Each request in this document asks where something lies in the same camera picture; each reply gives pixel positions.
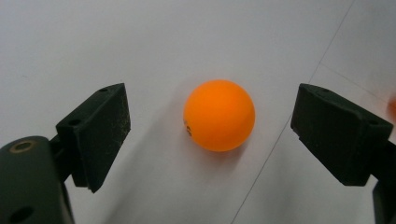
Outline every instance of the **orange ball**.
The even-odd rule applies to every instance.
[[[196,88],[184,107],[184,125],[192,140],[211,151],[241,146],[253,130],[254,104],[248,93],[228,80]]]

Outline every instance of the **ping pong ball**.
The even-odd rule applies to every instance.
[[[248,93],[228,80],[211,80],[197,87],[184,106],[184,125],[191,139],[211,151],[241,146],[255,121]]]

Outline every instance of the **ball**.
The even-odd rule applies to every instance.
[[[248,93],[229,80],[197,87],[184,106],[184,125],[191,139],[211,151],[241,146],[254,127],[255,109]]]

